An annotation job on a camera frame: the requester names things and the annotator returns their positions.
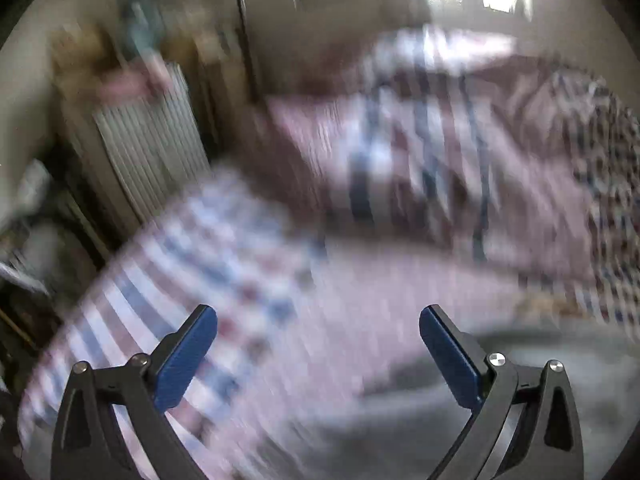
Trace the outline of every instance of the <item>blue gripper pad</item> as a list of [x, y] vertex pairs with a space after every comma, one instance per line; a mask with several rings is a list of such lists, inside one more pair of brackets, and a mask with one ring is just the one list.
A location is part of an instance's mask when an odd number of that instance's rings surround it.
[[151, 354], [146, 380], [160, 413], [178, 405], [218, 332], [218, 317], [200, 305]]
[[430, 307], [426, 307], [420, 314], [420, 336], [458, 405], [470, 410], [481, 406], [480, 374]]

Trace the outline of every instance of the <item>metal screw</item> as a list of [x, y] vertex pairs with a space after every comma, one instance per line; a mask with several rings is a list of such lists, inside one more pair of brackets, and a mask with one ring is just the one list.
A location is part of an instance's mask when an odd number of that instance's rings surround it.
[[131, 358], [131, 364], [134, 366], [144, 366], [149, 362], [149, 356], [146, 354], [135, 354]]
[[564, 371], [564, 365], [560, 361], [556, 360], [549, 361], [549, 368], [558, 373]]
[[502, 366], [503, 364], [505, 364], [505, 362], [507, 362], [507, 358], [502, 354], [490, 354], [489, 362], [493, 366]]
[[87, 361], [78, 361], [73, 366], [73, 371], [75, 374], [82, 374], [87, 371], [89, 368], [89, 363]]

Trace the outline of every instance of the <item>clothes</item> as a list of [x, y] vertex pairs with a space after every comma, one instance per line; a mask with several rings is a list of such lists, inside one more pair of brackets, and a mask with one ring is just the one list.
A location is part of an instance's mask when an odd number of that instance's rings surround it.
[[[540, 366], [551, 358], [565, 364], [580, 416], [585, 478], [595, 480], [640, 418], [640, 351], [609, 330], [581, 322], [571, 327], [513, 327], [479, 341], [517, 364]], [[506, 451], [517, 415], [510, 413], [510, 430], [485, 468], [488, 478]], [[425, 358], [399, 368], [347, 410], [310, 411], [267, 431], [237, 469], [244, 480], [424, 480], [467, 419], [468, 411], [457, 406]]]
[[144, 58], [133, 60], [126, 69], [107, 75], [96, 93], [106, 105], [126, 103], [140, 97], [162, 95], [174, 87], [172, 75], [157, 52], [149, 52]]

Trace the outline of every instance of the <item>bed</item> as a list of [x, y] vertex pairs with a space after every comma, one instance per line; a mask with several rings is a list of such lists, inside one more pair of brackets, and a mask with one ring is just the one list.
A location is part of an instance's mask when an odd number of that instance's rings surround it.
[[73, 362], [150, 352], [199, 303], [218, 337], [167, 417], [216, 479], [261, 429], [424, 353], [425, 304], [477, 329], [544, 290], [638, 338], [639, 125], [603, 80], [427, 26], [334, 51], [301, 85], [254, 110], [238, 153], [94, 283], [24, 393], [24, 447], [54, 424]]

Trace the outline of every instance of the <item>blanket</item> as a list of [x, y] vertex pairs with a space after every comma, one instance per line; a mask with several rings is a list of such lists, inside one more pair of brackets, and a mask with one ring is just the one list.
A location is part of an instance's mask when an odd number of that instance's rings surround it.
[[[310, 285], [312, 234], [261, 196], [236, 165], [219, 163], [202, 175], [110, 263], [44, 351], [18, 413], [23, 447], [36, 425], [55, 425], [74, 362], [105, 368], [151, 353], [205, 303], [218, 314], [216, 343], [166, 416], [206, 470], [202, 441], [227, 416]], [[114, 408], [140, 472], [155, 478], [126, 409]]]
[[639, 335], [638, 119], [513, 38], [384, 34], [269, 98], [243, 146], [300, 210], [520, 273]]

